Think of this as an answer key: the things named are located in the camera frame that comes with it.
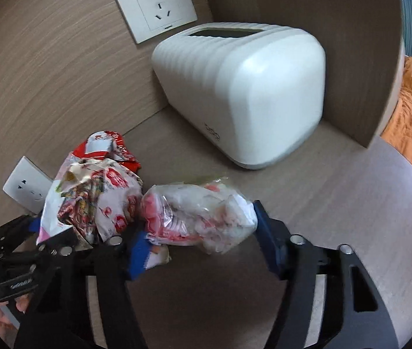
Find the person's left hand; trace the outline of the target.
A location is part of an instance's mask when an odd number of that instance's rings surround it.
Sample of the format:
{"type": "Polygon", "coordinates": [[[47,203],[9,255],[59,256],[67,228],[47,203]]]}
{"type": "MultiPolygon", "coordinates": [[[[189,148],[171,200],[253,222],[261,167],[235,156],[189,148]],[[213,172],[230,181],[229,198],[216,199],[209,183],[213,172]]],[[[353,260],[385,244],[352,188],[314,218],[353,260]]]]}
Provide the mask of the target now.
{"type": "Polygon", "coordinates": [[[20,319],[24,316],[29,301],[30,295],[25,294],[12,301],[0,302],[0,328],[3,325],[10,325],[18,329],[20,327],[20,319]]]}

